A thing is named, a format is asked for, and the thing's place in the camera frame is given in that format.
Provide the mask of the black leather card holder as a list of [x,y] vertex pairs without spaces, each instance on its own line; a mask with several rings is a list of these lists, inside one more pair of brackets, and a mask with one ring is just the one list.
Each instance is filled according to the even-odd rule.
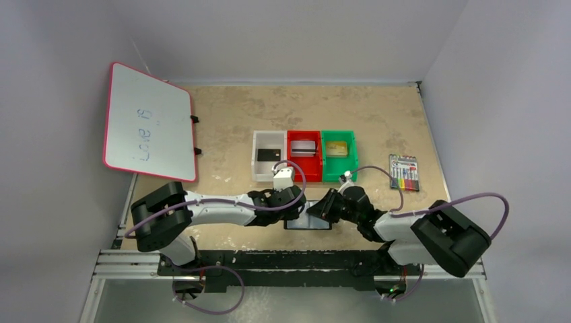
[[321,218],[309,215],[307,209],[317,204],[318,201],[307,201],[303,207],[300,207],[299,216],[296,219],[284,220],[283,228],[285,230],[312,230],[312,231],[329,231],[333,225]]

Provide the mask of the white credit card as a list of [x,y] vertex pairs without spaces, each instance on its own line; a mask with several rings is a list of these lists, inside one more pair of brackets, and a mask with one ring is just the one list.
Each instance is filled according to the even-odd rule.
[[290,155],[292,157],[310,157],[317,153],[315,141],[290,141]]

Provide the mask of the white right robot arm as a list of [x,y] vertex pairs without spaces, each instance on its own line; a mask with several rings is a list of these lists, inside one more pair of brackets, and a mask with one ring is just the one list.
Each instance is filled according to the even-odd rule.
[[362,187],[351,186],[330,190],[307,212],[329,223],[355,224],[398,265],[438,265],[454,277],[464,277],[492,243],[488,233],[444,200],[421,215],[402,217],[377,209]]

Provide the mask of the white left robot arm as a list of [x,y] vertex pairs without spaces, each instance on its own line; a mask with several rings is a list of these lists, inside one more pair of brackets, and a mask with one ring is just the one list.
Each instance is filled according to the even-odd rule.
[[296,219],[306,204],[305,188],[290,185],[236,196],[209,196],[170,182],[131,205],[133,227],[124,234],[140,252],[159,251],[174,266],[198,257],[197,243],[185,229],[205,224],[266,227]]

